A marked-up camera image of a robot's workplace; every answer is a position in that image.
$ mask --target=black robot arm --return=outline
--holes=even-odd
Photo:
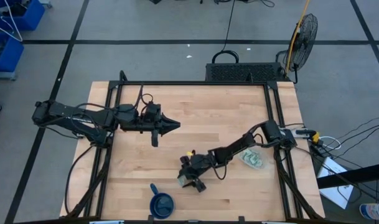
[[[34,124],[41,128],[57,125],[71,130],[78,137],[85,136],[96,147],[108,147],[108,133],[120,125],[123,131],[152,133],[152,146],[157,147],[157,136],[177,129],[180,123],[169,119],[161,113],[161,105],[153,101],[146,103],[141,114],[134,105],[123,104],[115,108],[99,111],[84,110],[79,107],[66,106],[56,101],[37,102],[32,116]]]
[[[261,128],[266,139],[266,143],[256,142],[255,131]],[[191,157],[182,156],[181,170],[179,171],[178,180],[182,187],[193,186],[199,192],[206,189],[204,183],[199,179],[199,176],[210,168],[226,166],[233,156],[239,152],[252,146],[273,147],[280,146],[281,148],[292,148],[296,145],[296,141],[290,130],[280,129],[275,121],[266,121],[264,123],[253,126],[242,137],[227,147],[218,147],[207,151],[207,154],[196,154],[192,151]]]

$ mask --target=black cable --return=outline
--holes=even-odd
[[[379,128],[376,128],[374,129],[370,134],[368,134],[368,136],[364,137],[361,141],[357,142],[356,144],[354,144],[353,146],[349,147],[346,151],[344,151],[343,153],[341,153],[340,155],[338,156],[343,156],[345,153],[347,153],[350,149],[354,148],[355,146],[359,145],[363,140],[369,138],[369,136],[371,136],[375,131],[379,130]]]
[[[270,1],[270,0],[252,0],[252,1],[243,1],[243,2],[244,3],[252,3],[255,1],[261,1],[266,7],[275,7],[275,3]]]
[[[362,166],[360,166],[360,165],[358,165],[358,164],[356,164],[356,163],[354,163],[354,162],[351,162],[351,161],[348,161],[348,160],[346,160],[346,159],[344,159],[343,157],[340,157],[340,156],[335,156],[335,155],[333,155],[333,154],[331,154],[328,150],[326,150],[325,148],[323,148],[323,147],[320,147],[320,149],[323,149],[325,152],[323,152],[323,153],[328,153],[328,155],[331,157],[331,159],[333,159],[333,160],[335,160],[335,159],[341,159],[341,160],[343,160],[343,161],[345,161],[345,162],[348,162],[348,163],[351,163],[351,164],[353,164],[353,165],[355,165],[355,166],[357,166],[357,167],[359,167],[359,168],[363,168]]]
[[[140,89],[139,89],[139,93],[138,93],[138,97],[137,97],[137,100],[135,101],[135,104],[134,104],[134,106],[132,107],[132,108],[130,108],[130,109],[127,109],[127,110],[118,110],[118,112],[123,112],[123,113],[125,113],[125,112],[129,112],[129,111],[132,111],[133,109],[137,109],[138,108],[138,105],[139,105],[139,101],[141,100],[141,98],[142,98],[142,92],[143,92],[143,88],[144,88],[144,84],[141,84],[141,87],[140,87]]]
[[[354,199],[354,200],[352,200],[352,201],[350,201],[349,199],[347,199],[341,192],[340,192],[340,189],[339,189],[339,187],[337,187],[337,191],[338,191],[338,193],[348,202],[348,203],[355,203],[355,202],[357,202],[360,198],[361,198],[361,196],[362,196],[362,191],[359,191],[359,195],[358,195],[358,197],[356,198],[356,199]]]
[[[144,100],[144,96],[150,96],[152,99],[149,100],[149,102],[153,102],[153,96],[152,96],[151,94],[149,94],[149,93],[145,93],[145,94],[143,94],[143,95],[141,96],[141,101],[142,101],[145,105],[147,105],[147,103],[146,103],[145,100]]]
[[[225,179],[225,177],[227,176],[227,165],[228,165],[227,159],[228,159],[228,158],[225,159],[225,165],[224,165],[225,170],[224,170],[224,176],[223,176],[223,177],[220,177],[220,176],[219,176],[219,174],[217,173],[217,169],[216,169],[215,166],[213,165],[212,161],[209,160],[209,162],[210,162],[210,164],[211,164],[211,166],[212,166],[212,168],[213,168],[213,170],[214,170],[214,173],[215,173],[215,175],[217,176],[217,178],[218,178],[219,180],[223,180],[223,179]]]
[[[81,106],[84,106],[84,105],[88,105],[89,103],[80,103],[79,105],[75,106],[75,108],[79,108]],[[73,125],[73,127],[75,127],[76,129],[80,130],[81,132],[83,133],[87,133],[87,135],[89,136],[92,136],[92,133],[88,133],[87,131],[84,131],[84,129],[82,128],[79,128],[74,122],[73,122],[73,112],[74,110],[72,110],[72,113],[70,114],[70,122],[71,124]],[[87,118],[89,118],[91,120],[91,122],[94,124],[94,127],[95,127],[95,130],[97,131],[97,133],[99,134],[100,133],[100,130],[99,130],[99,126],[97,125],[97,123],[95,122],[94,118],[88,114],[85,114],[85,113],[79,113],[79,115],[82,115],[82,116],[86,116]]]
[[[281,159],[281,162],[283,162],[286,158],[287,158],[287,156],[285,156],[283,159]]]
[[[319,164],[320,164],[323,168],[325,168],[325,169],[331,171],[334,175],[336,175],[338,178],[340,178],[341,180],[343,180],[346,184],[349,184],[349,185],[354,186],[354,187],[357,188],[359,191],[363,192],[364,194],[366,194],[367,196],[369,196],[369,197],[371,197],[371,198],[376,199],[376,200],[379,202],[379,199],[377,199],[376,197],[374,197],[372,194],[370,194],[370,193],[368,193],[368,192],[362,190],[357,184],[351,183],[350,181],[348,181],[347,179],[345,179],[344,177],[342,177],[340,174],[338,174],[338,173],[336,173],[335,171],[333,171],[332,169],[326,167],[326,166],[324,165],[323,161],[321,161],[320,159],[318,159],[316,156],[312,155],[309,151],[307,151],[307,150],[305,150],[305,149],[301,149],[301,148],[299,148],[299,147],[295,147],[295,148],[296,148],[296,149],[300,149],[300,150],[302,150],[302,151],[308,153],[312,158],[315,159],[315,161],[318,161]],[[369,186],[367,186],[367,185],[365,185],[365,184],[363,184],[363,183],[360,183],[360,184],[362,184],[363,186],[365,186],[366,188],[369,188],[370,190],[372,190],[372,191],[374,191],[374,192],[378,192],[377,190],[375,190],[375,189],[373,189],[373,188],[371,188],[371,187],[369,187]]]
[[[63,136],[63,137],[66,137],[66,138],[79,139],[79,138],[76,137],[76,136],[68,136],[68,135],[66,135],[66,134],[62,134],[62,133],[60,133],[59,131],[57,131],[57,130],[55,130],[55,129],[53,129],[53,128],[44,127],[44,126],[39,126],[39,128],[49,129],[49,130],[51,130],[51,131],[53,131],[53,132],[56,132],[57,134],[59,134],[59,135],[61,135],[61,136]]]
[[[279,125],[279,127],[281,127],[281,128],[285,128],[285,127],[287,127],[287,126],[292,126],[292,125],[303,125],[303,126],[305,126],[304,123],[293,123],[293,124]]]
[[[342,160],[344,160],[344,161],[347,161],[347,162],[349,162],[349,163],[351,163],[351,164],[353,164],[353,165],[356,165],[356,166],[358,166],[359,168],[363,168],[362,166],[360,166],[360,165],[358,165],[358,164],[356,164],[356,163],[354,163],[354,162],[351,162],[351,161],[348,161],[348,160],[346,160],[346,159],[343,159],[343,158],[341,158],[340,157],[340,159],[342,159]],[[370,190],[372,190],[372,191],[376,191],[376,190],[374,190],[373,188],[371,188],[371,187],[369,187],[369,186],[367,186],[367,185],[365,185],[365,184],[363,184],[363,183],[361,183],[363,186],[365,186],[366,188],[369,188]]]
[[[255,137],[257,137],[257,136],[259,136],[259,137],[261,138],[261,143],[264,144],[264,138],[263,138],[263,136],[260,135],[260,134],[258,134],[258,133],[256,133],[256,134],[253,136],[253,138],[255,138]]]
[[[232,15],[233,15],[233,8],[234,8],[234,6],[235,6],[235,1],[236,1],[236,0],[233,0],[233,3],[232,3],[231,16],[229,17],[229,23],[228,23],[227,36],[225,37],[224,47],[222,48],[221,51],[224,51],[224,50],[225,50],[225,46],[227,46],[228,35],[229,35],[229,29],[230,29],[230,27],[231,27],[231,20],[232,20]]]
[[[376,126],[373,126],[373,127],[371,127],[371,128],[368,128],[368,129],[366,129],[366,130],[364,130],[364,131],[362,131],[362,132],[360,132],[360,133],[358,133],[358,134],[355,134],[355,135],[353,135],[353,136],[351,136],[351,137],[349,137],[349,138],[347,138],[346,140],[342,141],[341,144],[339,144],[339,145],[336,146],[335,148],[333,148],[333,149],[331,149],[331,150],[328,150],[328,152],[331,152],[331,151],[337,149],[339,146],[341,146],[341,145],[342,145],[343,143],[345,143],[346,141],[348,141],[348,140],[350,140],[350,139],[352,139],[352,138],[354,138],[354,137],[357,137],[357,136],[359,136],[359,135],[361,135],[361,134],[363,134],[363,133],[365,133],[365,132],[367,132],[367,131],[369,131],[369,130],[371,130],[371,129],[373,129],[373,128],[376,128],[376,127],[379,127],[379,124],[376,125]]]
[[[86,154],[90,151],[90,149],[92,149],[93,146],[90,146],[88,149],[86,149],[81,155],[79,155],[77,157],[77,159],[73,162],[72,166],[70,167],[70,170],[69,170],[69,173],[67,175],[67,180],[66,180],[66,186],[65,186],[65,201],[64,201],[64,205],[65,205],[65,210],[66,210],[66,213],[69,214],[69,208],[67,206],[67,194],[68,194],[68,190],[69,190],[69,182],[70,182],[70,175],[72,174],[72,171],[73,171],[73,168],[75,167],[76,163]]]
[[[368,124],[368,123],[371,123],[372,121],[377,120],[377,119],[379,119],[379,117],[378,117],[378,118],[373,118],[373,119],[371,119],[371,120],[369,120],[369,121],[367,121],[367,122],[365,122],[365,123],[362,123],[362,124],[359,125],[357,128],[355,128],[355,129],[349,131],[347,134],[344,134],[344,135],[341,136],[341,137],[338,137],[337,139],[340,139],[340,138],[346,137],[346,136],[349,135],[351,132],[358,130],[358,129],[359,129],[360,127],[362,127],[363,125],[366,125],[366,124]]]

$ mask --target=white cable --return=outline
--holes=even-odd
[[[336,147],[332,147],[332,146],[328,146],[328,145],[323,144],[324,147],[326,147],[326,148],[328,148],[328,149],[335,149],[335,150],[341,148],[341,142],[339,142],[339,140],[337,140],[336,138],[333,138],[333,137],[330,137],[330,136],[321,136],[321,137],[319,137],[319,139],[323,139],[323,138],[328,138],[328,139],[334,140],[335,142],[338,143],[338,147],[337,147],[337,146],[336,146]]]
[[[19,32],[19,29],[17,29],[17,27],[16,27],[16,24],[15,24],[14,18],[12,17],[11,8],[9,7],[9,4],[8,4],[7,0],[4,0],[4,2],[5,2],[5,4],[7,4],[9,15],[11,16],[12,23],[14,24],[15,29],[16,29],[17,34],[19,35],[19,38],[20,38],[20,39],[14,37],[13,35],[11,35],[11,34],[10,34],[9,32],[7,32],[7,31],[5,31],[5,30],[2,29],[1,27],[0,27],[0,30],[3,31],[4,33],[6,33],[8,36],[12,37],[13,39],[15,39],[15,40],[17,40],[17,41],[19,41],[19,42],[22,42],[22,41],[23,41],[23,38],[22,38],[22,36],[21,36],[21,33]],[[11,26],[7,21],[5,21],[5,20],[2,18],[2,16],[1,16],[1,20],[4,21],[6,24],[8,24],[9,27],[12,28],[12,26]]]

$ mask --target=power cord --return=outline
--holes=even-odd
[[[350,149],[354,148],[355,146],[359,145],[363,140],[366,140],[367,138],[369,138],[369,136],[371,136],[375,131],[379,130],[379,128],[376,128],[375,130],[373,130],[370,134],[368,134],[366,137],[364,137],[363,139],[361,139],[361,141],[359,141],[358,143],[354,144],[353,146],[349,147],[346,151],[344,151],[343,153],[341,153],[340,155],[338,156],[343,156],[344,154],[346,154]]]
[[[227,165],[228,165],[228,163],[227,163],[227,159],[225,159],[225,164],[224,164],[224,176],[222,176],[222,177],[220,177],[219,176],[219,174],[217,173],[217,169],[215,168],[215,166],[213,165],[213,163],[210,161],[210,164],[212,165],[212,168],[213,168],[213,170],[214,170],[214,173],[215,173],[215,175],[217,176],[217,178],[219,179],[219,180],[223,180],[223,179],[225,179],[225,177],[227,176]]]
[[[331,136],[321,136],[321,137],[319,137],[319,139],[324,139],[324,138],[328,138],[328,139],[333,140],[330,144],[332,144],[333,142],[337,142],[337,145],[338,145],[338,147],[332,147],[332,146],[330,146],[330,144],[329,144],[329,145],[323,144],[323,146],[324,146],[325,148],[328,148],[328,149],[334,149],[334,150],[339,150],[339,149],[341,149],[341,142],[340,142],[338,139],[333,138],[333,137],[331,137]]]
[[[63,136],[63,137],[66,137],[66,138],[79,139],[79,138],[76,137],[76,136],[68,136],[68,135],[66,135],[66,134],[62,134],[62,133],[60,133],[59,131],[57,131],[57,130],[55,130],[55,129],[53,129],[53,128],[43,127],[43,126],[40,126],[39,128],[49,129],[49,130],[51,130],[51,131],[53,131],[53,132],[55,132],[55,133],[57,133],[57,134],[59,134],[59,135],[61,135],[61,136]]]
[[[378,199],[378,198],[376,198],[376,197],[373,196],[372,194],[370,194],[370,193],[368,193],[368,192],[362,190],[357,184],[351,183],[350,181],[348,181],[347,179],[345,179],[344,177],[342,177],[340,174],[338,174],[338,173],[336,173],[335,171],[333,171],[332,169],[326,167],[326,166],[323,164],[323,161],[321,161],[320,159],[318,159],[316,156],[314,156],[314,155],[313,155],[312,153],[310,153],[309,151],[307,151],[307,150],[305,150],[305,149],[301,149],[301,148],[299,148],[299,147],[295,147],[295,148],[296,148],[296,149],[299,149],[299,150],[302,150],[302,151],[304,151],[304,152],[306,152],[306,153],[308,153],[308,154],[309,154],[309,155],[310,155],[315,161],[318,161],[319,164],[320,164],[323,168],[329,170],[329,171],[332,172],[334,175],[336,175],[338,178],[340,178],[341,180],[343,180],[345,183],[354,186],[354,187],[357,188],[359,191],[363,192],[365,195],[367,195],[367,196],[369,196],[369,197],[371,197],[371,198],[374,198],[374,199],[376,199],[376,200],[379,202],[379,199]],[[365,184],[363,184],[363,183],[360,183],[360,184],[362,184],[363,186],[365,186],[366,188],[369,188],[370,190],[372,190],[372,191],[374,191],[374,192],[378,192],[377,190],[375,190],[375,189],[373,189],[373,188],[371,188],[371,187],[369,187],[369,186],[367,186],[367,185],[365,185]]]
[[[220,2],[230,2],[232,0],[214,0],[214,2],[216,4],[219,4]],[[249,1],[249,0],[238,0],[238,1],[241,1],[241,2],[244,2],[244,3],[252,3],[252,2],[255,2],[255,1],[261,1],[266,7],[275,7],[275,3],[270,1],[270,0],[252,0],[252,1]]]
[[[90,146],[88,149],[86,149],[82,154],[80,154],[77,159],[73,162],[72,166],[70,167],[69,173],[67,175],[67,180],[66,180],[66,186],[65,186],[65,200],[64,200],[64,205],[65,205],[65,210],[66,213],[69,214],[69,208],[67,206],[67,195],[68,195],[68,190],[69,190],[69,182],[70,182],[70,176],[72,174],[73,168],[75,167],[76,163],[85,155],[87,154],[93,146]]]
[[[292,126],[292,125],[303,125],[305,127],[305,124],[304,123],[293,123],[293,124],[285,124],[285,125],[279,125],[279,127],[281,128],[285,128],[287,126]]]
[[[231,1],[231,0],[214,0],[214,2],[228,2],[228,1]],[[227,30],[227,36],[225,37],[225,41],[224,41],[224,47],[222,48],[222,50],[218,53],[216,53],[214,56],[213,56],[213,59],[212,59],[212,63],[215,63],[215,59],[221,55],[221,54],[230,54],[232,55],[234,58],[235,58],[235,62],[238,63],[239,62],[239,55],[234,52],[233,50],[225,50],[225,47],[227,46],[227,41],[228,41],[228,35],[229,35],[229,30],[230,30],[230,27],[231,27],[231,21],[232,21],[232,15],[233,15],[233,8],[235,7],[235,1],[236,0],[233,0],[233,3],[232,3],[232,8],[231,8],[231,15],[230,15],[230,18],[229,18],[229,23],[228,23],[228,30]]]
[[[347,132],[347,133],[344,134],[343,136],[338,137],[337,139],[344,138],[344,137],[346,137],[347,135],[349,135],[351,132],[354,132],[354,131],[358,130],[360,127],[362,127],[362,126],[364,126],[364,125],[366,125],[366,124],[368,124],[368,123],[371,123],[372,121],[377,120],[377,119],[379,119],[379,117],[377,117],[377,118],[373,118],[373,119],[370,119],[369,121],[360,124],[357,128],[355,128],[355,129],[353,129],[353,130]]]
[[[337,191],[338,191],[338,193],[344,198],[344,200],[346,200],[348,203],[355,203],[355,202],[357,202],[357,201],[361,198],[361,196],[362,196],[362,191],[359,191],[359,195],[358,195],[358,197],[357,197],[356,199],[350,201],[349,198],[347,199],[346,196],[344,196],[344,195],[341,193],[339,187],[337,187]]]
[[[373,127],[371,127],[371,128],[368,128],[368,129],[366,129],[366,130],[364,130],[364,131],[362,131],[362,132],[360,132],[360,133],[358,133],[358,134],[355,134],[355,135],[353,135],[353,136],[351,136],[351,137],[349,137],[349,138],[347,138],[346,140],[342,141],[340,145],[336,146],[335,148],[333,148],[333,149],[331,149],[331,150],[328,150],[327,152],[331,152],[331,151],[335,150],[336,148],[338,148],[339,146],[341,146],[342,144],[344,144],[346,141],[348,141],[348,140],[350,140],[350,139],[352,139],[352,138],[354,138],[354,137],[357,137],[357,136],[359,136],[359,135],[361,135],[361,134],[363,134],[363,133],[365,133],[365,132],[367,132],[367,131],[369,131],[369,130],[371,130],[371,129],[373,129],[373,128],[376,128],[376,127],[379,127],[379,124],[376,125],[376,126],[373,126]]]

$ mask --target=blue bin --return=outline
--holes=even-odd
[[[14,2],[21,2],[21,0],[7,0],[7,2],[11,6]],[[0,7],[4,6],[6,6],[4,0],[0,0]],[[16,27],[19,30],[35,30],[35,28],[37,28],[37,25],[39,25],[42,15],[44,15],[44,11],[44,6],[41,5],[39,0],[31,0],[24,16],[14,17]],[[4,16],[2,18],[15,29],[10,16]],[[9,25],[2,21],[1,17],[0,28],[4,30],[11,30]]]
[[[0,43],[4,41],[6,45],[0,55],[0,72],[13,72],[22,55],[23,45],[7,34],[0,33]]]

